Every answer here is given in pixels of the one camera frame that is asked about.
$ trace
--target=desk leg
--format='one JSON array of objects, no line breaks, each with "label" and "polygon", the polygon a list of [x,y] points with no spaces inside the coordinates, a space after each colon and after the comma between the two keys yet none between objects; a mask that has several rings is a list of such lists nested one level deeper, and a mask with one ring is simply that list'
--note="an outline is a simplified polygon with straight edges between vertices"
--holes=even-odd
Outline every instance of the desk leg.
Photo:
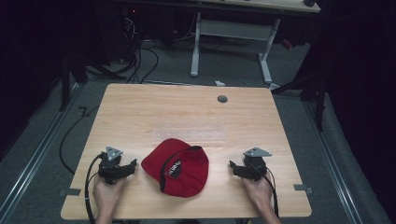
[{"label": "desk leg", "polygon": [[87,83],[88,76],[85,73],[84,66],[76,60],[76,57],[71,56],[70,53],[64,54],[61,69],[62,105],[59,111],[64,111],[70,101],[70,74],[73,75],[73,78],[78,84]]},{"label": "desk leg", "polygon": [[192,63],[191,63],[192,77],[198,77],[200,34],[201,34],[201,13],[197,12],[197,22],[195,28],[195,46],[194,46],[194,53],[192,54]]},{"label": "desk leg", "polygon": [[267,57],[270,52],[271,46],[274,42],[274,38],[275,38],[277,27],[279,26],[279,23],[280,23],[280,19],[276,19],[274,22],[274,25],[271,29],[270,35],[268,37],[267,46],[265,48],[265,51],[264,51],[264,53],[259,54],[260,65],[262,66],[262,75],[264,76],[264,81],[267,84],[272,83],[270,70],[268,69],[268,64],[267,64]]}]

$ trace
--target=metal rail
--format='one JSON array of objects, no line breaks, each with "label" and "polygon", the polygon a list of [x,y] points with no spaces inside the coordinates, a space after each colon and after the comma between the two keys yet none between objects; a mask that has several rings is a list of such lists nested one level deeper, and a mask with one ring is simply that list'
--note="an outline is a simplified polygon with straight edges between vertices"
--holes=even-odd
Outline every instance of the metal rail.
[{"label": "metal rail", "polygon": [[318,136],[318,140],[321,144],[321,148],[325,157],[325,163],[329,168],[332,182],[334,183],[335,189],[337,190],[338,196],[340,197],[341,204],[344,206],[349,222],[354,224],[363,223],[361,220],[361,215],[359,214],[359,211],[355,203],[353,202],[353,198],[349,191],[347,183],[345,182],[340,170],[338,169],[337,162],[332,155],[332,151],[330,150],[326,137],[324,133],[318,129],[318,125],[315,122],[314,108],[309,102],[303,102],[303,106]]},{"label": "metal rail", "polygon": [[46,157],[50,144],[52,142],[53,137],[57,133],[59,127],[64,120],[65,115],[70,109],[73,102],[78,98],[79,94],[82,92],[83,86],[75,84],[72,90],[72,99],[68,106],[64,109],[64,111],[58,112],[54,121],[51,123],[46,133],[44,134],[43,139],[35,150],[35,154],[27,163],[26,167],[22,171],[20,177],[18,178],[16,184],[12,188],[11,192],[8,194],[6,200],[3,202],[0,208],[0,223],[7,223],[9,218],[11,217],[14,209],[17,207],[18,202],[23,196],[24,192],[28,188],[30,182],[33,177],[35,177],[35,173],[40,167],[42,161]]}]

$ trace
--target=white desk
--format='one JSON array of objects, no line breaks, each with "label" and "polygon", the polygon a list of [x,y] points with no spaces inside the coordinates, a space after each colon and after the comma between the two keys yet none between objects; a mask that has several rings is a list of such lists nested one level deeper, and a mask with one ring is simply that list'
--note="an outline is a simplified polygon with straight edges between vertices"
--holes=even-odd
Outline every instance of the white desk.
[{"label": "white desk", "polygon": [[[302,0],[201,0],[204,3],[229,4],[241,7],[265,7],[276,10],[292,10],[302,13],[318,13],[320,8],[317,4],[307,7]],[[246,23],[201,20],[201,13],[197,13],[195,29],[195,45],[192,54],[191,76],[197,77],[200,57],[201,35],[217,35],[224,37],[245,38],[266,41],[265,48],[259,54],[264,81],[272,83],[271,74],[268,69],[267,57],[276,36],[280,19],[276,19],[273,25],[253,25]]]}]

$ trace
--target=finger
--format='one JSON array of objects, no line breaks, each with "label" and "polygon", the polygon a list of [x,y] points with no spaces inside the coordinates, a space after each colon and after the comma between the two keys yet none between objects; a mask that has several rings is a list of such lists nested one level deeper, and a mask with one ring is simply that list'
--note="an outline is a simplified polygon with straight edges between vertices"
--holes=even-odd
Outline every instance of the finger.
[{"label": "finger", "polygon": [[100,176],[99,175],[95,175],[95,177],[93,178],[93,183],[95,185],[97,185],[99,183],[99,180],[100,180]]},{"label": "finger", "polygon": [[255,181],[253,179],[242,178],[242,181],[244,181],[245,184],[252,185],[252,184],[259,184],[260,182],[262,182],[262,179],[263,177],[260,178],[258,181]]},{"label": "finger", "polygon": [[122,187],[124,186],[124,184],[125,184],[125,181],[126,181],[126,177],[124,177],[124,178],[121,178],[121,179],[118,179],[117,180],[117,183],[115,184],[115,188],[117,188],[117,189],[122,189]]},{"label": "finger", "polygon": [[267,172],[267,174],[265,174],[265,177],[272,184],[272,179],[271,179],[271,175],[269,172]]},{"label": "finger", "polygon": [[242,182],[247,190],[253,189],[254,181],[251,179],[242,178]]}]

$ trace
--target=red baseball cap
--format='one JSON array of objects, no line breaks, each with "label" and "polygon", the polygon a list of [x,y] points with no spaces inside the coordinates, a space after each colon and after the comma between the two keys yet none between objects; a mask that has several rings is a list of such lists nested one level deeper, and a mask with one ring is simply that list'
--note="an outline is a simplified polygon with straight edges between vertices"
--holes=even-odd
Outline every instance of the red baseball cap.
[{"label": "red baseball cap", "polygon": [[160,183],[161,192],[183,198],[201,192],[209,170],[202,147],[192,147],[176,138],[161,142],[141,165]]}]

